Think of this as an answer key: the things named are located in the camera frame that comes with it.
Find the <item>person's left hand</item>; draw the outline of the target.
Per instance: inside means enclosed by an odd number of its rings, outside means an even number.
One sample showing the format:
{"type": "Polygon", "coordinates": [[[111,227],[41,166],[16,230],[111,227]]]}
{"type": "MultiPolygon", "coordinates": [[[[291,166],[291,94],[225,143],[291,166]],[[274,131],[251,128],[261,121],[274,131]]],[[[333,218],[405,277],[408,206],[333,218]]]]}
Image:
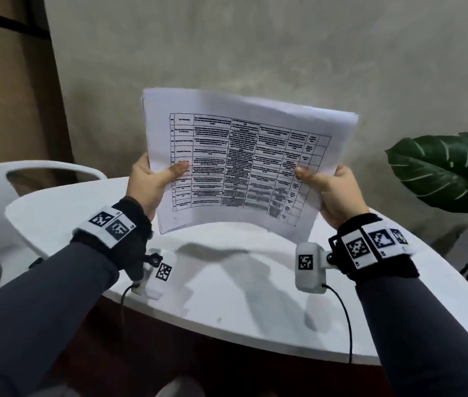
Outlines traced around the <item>person's left hand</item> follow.
{"type": "Polygon", "coordinates": [[[155,173],[151,170],[149,155],[144,153],[132,166],[127,184],[126,196],[136,200],[151,221],[156,215],[166,187],[172,183],[162,182],[161,172],[155,173]]]}

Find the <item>person's right hand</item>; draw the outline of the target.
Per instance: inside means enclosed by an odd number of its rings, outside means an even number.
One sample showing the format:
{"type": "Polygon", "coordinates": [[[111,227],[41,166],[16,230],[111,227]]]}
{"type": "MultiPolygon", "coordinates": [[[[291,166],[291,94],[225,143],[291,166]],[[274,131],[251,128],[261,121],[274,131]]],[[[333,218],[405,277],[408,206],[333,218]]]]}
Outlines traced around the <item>person's right hand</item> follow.
{"type": "Polygon", "coordinates": [[[356,178],[347,166],[337,166],[333,175],[326,175],[325,191],[314,190],[321,200],[323,219],[335,230],[356,216],[370,213],[356,178]]]}

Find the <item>stack of printed paper sheets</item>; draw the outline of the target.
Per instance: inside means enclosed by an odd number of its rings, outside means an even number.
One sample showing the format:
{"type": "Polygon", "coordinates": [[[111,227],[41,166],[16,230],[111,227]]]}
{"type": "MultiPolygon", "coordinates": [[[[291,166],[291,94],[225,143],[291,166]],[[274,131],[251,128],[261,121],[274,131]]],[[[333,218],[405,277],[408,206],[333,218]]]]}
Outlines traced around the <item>stack of printed paper sheets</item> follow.
{"type": "Polygon", "coordinates": [[[359,119],[197,89],[145,88],[141,100],[152,170],[189,163],[157,209],[160,234],[244,222],[295,244],[308,241],[319,198],[295,170],[333,174],[359,119]]]}

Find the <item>person's left forearm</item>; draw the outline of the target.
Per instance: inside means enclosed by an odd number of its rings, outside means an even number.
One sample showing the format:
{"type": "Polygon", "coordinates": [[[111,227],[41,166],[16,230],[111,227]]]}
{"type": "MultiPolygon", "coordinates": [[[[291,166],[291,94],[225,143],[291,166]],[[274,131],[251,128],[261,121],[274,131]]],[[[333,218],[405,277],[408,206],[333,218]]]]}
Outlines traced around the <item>person's left forearm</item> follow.
{"type": "Polygon", "coordinates": [[[37,389],[81,322],[119,278],[111,253],[72,242],[0,287],[0,397],[37,389]]]}

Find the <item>person's right forearm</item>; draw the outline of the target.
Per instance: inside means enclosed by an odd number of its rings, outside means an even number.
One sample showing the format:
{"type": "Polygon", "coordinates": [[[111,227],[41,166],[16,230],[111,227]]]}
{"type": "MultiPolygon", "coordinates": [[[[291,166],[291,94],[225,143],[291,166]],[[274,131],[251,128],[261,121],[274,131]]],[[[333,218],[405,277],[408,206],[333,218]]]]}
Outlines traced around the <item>person's right forearm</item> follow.
{"type": "Polygon", "coordinates": [[[421,279],[381,276],[356,292],[395,397],[468,397],[468,332],[421,279]]]}

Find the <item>green leafy plant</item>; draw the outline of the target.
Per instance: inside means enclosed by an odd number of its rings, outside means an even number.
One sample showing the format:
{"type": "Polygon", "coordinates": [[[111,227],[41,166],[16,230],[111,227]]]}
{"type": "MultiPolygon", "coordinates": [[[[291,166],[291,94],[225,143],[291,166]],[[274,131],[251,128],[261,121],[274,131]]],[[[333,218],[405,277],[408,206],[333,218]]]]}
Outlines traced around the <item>green leafy plant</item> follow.
{"type": "MultiPolygon", "coordinates": [[[[385,153],[396,178],[417,199],[468,214],[468,132],[404,138],[385,153]]],[[[468,281],[468,263],[460,273],[468,281]]]]}

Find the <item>brown wooden door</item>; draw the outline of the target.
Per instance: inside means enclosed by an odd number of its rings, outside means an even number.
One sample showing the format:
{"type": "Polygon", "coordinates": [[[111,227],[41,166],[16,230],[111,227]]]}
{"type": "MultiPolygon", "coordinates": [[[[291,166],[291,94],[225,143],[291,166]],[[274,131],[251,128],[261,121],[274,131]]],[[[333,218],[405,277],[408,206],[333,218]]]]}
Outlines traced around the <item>brown wooden door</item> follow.
{"type": "Polygon", "coordinates": [[[0,162],[74,162],[44,0],[0,0],[0,162]]]}

